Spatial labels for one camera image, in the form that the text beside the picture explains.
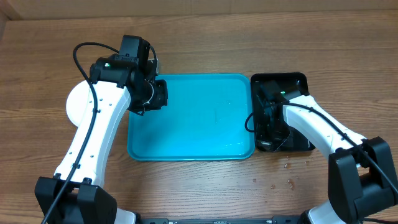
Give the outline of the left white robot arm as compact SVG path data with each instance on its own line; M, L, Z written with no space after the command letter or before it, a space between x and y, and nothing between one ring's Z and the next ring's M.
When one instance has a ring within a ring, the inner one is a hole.
M156 79L158 73L157 58L112 55L99 58L88 81L71 91L67 113L76 134L53 177L40 177L35 186L43 223L138 221L136 213L120 209L105 191L104 175L124 113L143 115L167 105L167 85Z

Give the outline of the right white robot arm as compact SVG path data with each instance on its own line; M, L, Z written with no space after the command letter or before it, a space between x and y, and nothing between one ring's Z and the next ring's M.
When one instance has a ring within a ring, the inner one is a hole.
M296 133L297 147L318 149L328 161L328 200L297 223L362 223L397 205L397 174L388 143L368 139L329 115L310 95L258 93L252 98L260 149L278 151Z

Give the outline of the white round plate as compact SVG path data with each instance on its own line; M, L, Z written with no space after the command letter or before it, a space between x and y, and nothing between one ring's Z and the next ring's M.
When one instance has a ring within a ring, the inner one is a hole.
M83 118L90 93L86 81L77 84L69 93L66 101L66 112L69 120L79 127Z

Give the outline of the teal plastic tray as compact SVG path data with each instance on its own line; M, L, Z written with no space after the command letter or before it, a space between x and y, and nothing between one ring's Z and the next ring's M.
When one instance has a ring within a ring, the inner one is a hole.
M249 78L237 73L159 75L168 103L129 114L127 153L137 161L222 161L254 150Z

